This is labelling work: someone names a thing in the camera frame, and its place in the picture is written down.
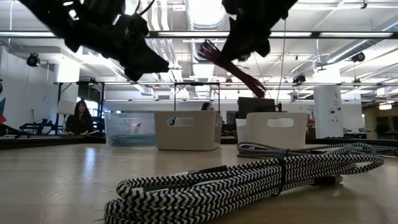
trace dark hair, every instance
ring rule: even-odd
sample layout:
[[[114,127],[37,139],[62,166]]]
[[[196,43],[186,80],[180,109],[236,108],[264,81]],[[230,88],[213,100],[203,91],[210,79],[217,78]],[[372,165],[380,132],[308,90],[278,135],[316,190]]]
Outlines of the dark hair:
[[[80,107],[80,105],[83,105],[85,107],[85,111],[83,112],[83,116],[82,117],[83,118],[91,118],[91,114],[88,111],[87,104],[86,104],[86,102],[84,100],[80,100],[79,102],[77,102],[77,104],[75,106],[75,115],[74,115],[74,117],[77,118],[77,119],[79,118],[79,114],[80,114],[79,107]]]

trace computer monitor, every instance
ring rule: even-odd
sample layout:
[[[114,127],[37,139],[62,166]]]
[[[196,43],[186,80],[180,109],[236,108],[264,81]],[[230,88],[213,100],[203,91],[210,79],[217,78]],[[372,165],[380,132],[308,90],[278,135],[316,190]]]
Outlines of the computer monitor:
[[[246,119],[249,113],[275,112],[275,100],[239,97],[238,107],[238,118]]]
[[[3,116],[5,106],[6,106],[6,99],[0,98],[0,116]]]

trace black monitor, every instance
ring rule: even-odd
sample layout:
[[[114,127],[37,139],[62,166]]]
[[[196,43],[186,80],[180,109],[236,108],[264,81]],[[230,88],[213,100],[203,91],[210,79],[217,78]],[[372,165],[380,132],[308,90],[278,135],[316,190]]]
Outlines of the black monitor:
[[[246,119],[249,113],[275,112],[275,100],[239,97],[238,107],[238,118]]]

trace clear plastic bin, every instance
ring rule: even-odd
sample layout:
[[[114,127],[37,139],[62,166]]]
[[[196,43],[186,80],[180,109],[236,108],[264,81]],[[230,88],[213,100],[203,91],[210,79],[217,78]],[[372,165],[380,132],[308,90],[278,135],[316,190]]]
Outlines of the clear plastic bin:
[[[156,146],[153,113],[105,113],[106,146]]]

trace coiled cable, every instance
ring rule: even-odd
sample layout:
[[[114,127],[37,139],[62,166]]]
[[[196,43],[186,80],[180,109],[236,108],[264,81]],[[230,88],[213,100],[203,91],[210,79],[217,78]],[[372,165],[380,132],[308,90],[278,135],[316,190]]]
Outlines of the coiled cable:
[[[335,149],[342,147],[351,148],[352,154],[370,154],[379,156],[398,157],[398,147],[373,146],[361,142],[352,144],[332,144],[326,146],[306,147],[302,149],[284,149],[280,147],[268,146],[256,142],[240,142],[237,145],[239,157],[287,157],[287,156],[306,156],[311,154],[323,154],[328,151],[322,149]]]
[[[104,219],[107,224],[202,223],[285,190],[333,185],[337,174],[360,174],[383,163],[378,156],[345,145],[323,154],[289,155],[220,172],[124,180],[116,190],[120,198],[105,205]],[[155,186],[165,189],[137,190]]]

